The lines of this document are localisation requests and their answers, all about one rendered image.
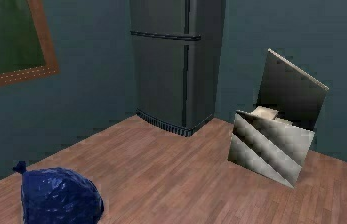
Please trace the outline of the blue tied garbage bag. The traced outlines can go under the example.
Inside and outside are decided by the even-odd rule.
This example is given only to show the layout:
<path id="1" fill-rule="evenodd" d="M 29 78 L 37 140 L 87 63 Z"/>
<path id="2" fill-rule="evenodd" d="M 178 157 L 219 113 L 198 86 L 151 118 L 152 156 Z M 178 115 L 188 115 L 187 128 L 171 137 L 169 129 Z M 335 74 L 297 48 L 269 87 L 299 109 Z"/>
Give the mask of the blue tied garbage bag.
<path id="1" fill-rule="evenodd" d="M 27 170 L 19 161 L 12 168 L 22 177 L 23 224 L 98 224 L 105 210 L 94 183 L 62 167 Z"/>

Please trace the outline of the brown framed green picture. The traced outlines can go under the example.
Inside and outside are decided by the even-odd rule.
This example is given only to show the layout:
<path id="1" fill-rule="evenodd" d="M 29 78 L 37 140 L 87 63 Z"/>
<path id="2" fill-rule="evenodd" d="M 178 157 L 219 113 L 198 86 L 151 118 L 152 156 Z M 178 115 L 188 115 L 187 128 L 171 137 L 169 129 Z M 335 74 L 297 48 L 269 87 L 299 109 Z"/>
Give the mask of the brown framed green picture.
<path id="1" fill-rule="evenodd" d="M 43 0 L 0 0 L 0 87 L 58 72 Z"/>

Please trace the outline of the dark grey fridge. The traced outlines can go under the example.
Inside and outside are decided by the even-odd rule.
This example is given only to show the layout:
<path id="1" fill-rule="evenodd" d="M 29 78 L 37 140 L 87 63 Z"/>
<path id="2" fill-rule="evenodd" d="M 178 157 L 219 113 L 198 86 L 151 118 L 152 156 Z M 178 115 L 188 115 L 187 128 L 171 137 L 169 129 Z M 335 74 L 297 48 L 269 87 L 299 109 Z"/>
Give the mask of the dark grey fridge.
<path id="1" fill-rule="evenodd" d="M 213 119 L 226 0 L 129 0 L 136 114 L 189 137 Z"/>

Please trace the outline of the grey open lidded bin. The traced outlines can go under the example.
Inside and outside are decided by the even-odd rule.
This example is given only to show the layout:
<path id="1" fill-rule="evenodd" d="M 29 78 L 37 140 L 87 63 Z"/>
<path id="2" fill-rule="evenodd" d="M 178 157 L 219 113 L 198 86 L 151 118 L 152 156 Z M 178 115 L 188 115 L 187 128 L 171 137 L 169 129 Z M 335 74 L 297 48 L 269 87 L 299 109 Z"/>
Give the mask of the grey open lidded bin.
<path id="1" fill-rule="evenodd" d="M 255 109 L 235 113 L 228 160 L 293 188 L 328 91 L 310 74 L 268 50 Z"/>

